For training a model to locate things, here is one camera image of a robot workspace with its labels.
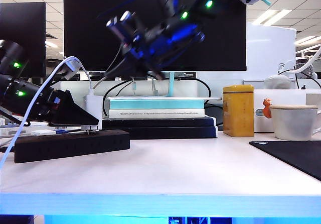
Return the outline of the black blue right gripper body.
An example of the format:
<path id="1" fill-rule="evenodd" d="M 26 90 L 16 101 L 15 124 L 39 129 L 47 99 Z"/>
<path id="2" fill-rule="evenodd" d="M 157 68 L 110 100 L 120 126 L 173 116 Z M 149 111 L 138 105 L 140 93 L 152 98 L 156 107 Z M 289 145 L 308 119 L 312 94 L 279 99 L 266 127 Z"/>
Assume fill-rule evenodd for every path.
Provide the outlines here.
<path id="1" fill-rule="evenodd" d="M 143 35 L 136 35 L 125 57 L 136 69 L 161 70 L 204 38 L 205 34 L 196 23 L 162 23 Z"/>

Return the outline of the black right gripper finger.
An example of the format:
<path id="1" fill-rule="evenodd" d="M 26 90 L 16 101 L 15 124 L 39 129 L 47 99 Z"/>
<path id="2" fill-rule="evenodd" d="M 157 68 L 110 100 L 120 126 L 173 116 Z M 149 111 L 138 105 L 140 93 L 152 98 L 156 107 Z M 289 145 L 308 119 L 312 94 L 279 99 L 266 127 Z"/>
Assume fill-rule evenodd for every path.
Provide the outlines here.
<path id="1" fill-rule="evenodd" d="M 143 76 L 146 76 L 146 77 L 149 76 L 156 80 L 165 80 L 165 75 L 160 70 L 157 70 L 154 68 L 150 69 L 150 68 L 147 68 L 146 66 L 142 66 L 140 68 L 140 71 Z"/>
<path id="2" fill-rule="evenodd" d="M 104 77 L 139 77 L 141 72 L 138 67 L 138 60 L 132 57 L 125 57 L 112 69 L 104 73 Z"/>

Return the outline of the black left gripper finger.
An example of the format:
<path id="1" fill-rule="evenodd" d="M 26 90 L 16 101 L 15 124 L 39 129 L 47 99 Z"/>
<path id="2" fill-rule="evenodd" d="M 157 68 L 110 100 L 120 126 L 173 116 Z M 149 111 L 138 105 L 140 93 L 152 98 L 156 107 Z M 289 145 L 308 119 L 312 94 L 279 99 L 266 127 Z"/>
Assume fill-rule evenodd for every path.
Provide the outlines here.
<path id="1" fill-rule="evenodd" d="M 99 119 L 77 105 L 70 91 L 66 90 L 61 97 L 58 108 L 54 111 L 50 126 L 97 125 Z"/>

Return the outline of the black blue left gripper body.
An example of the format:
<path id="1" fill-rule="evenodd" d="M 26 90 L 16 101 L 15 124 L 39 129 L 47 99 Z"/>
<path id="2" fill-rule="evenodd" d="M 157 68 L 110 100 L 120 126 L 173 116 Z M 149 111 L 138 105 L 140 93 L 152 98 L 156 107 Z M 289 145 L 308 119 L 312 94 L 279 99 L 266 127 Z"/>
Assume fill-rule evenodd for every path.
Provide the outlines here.
<path id="1" fill-rule="evenodd" d="M 65 94 L 62 90 L 45 87 L 31 109 L 31 120 L 65 123 L 66 120 L 63 116 Z"/>

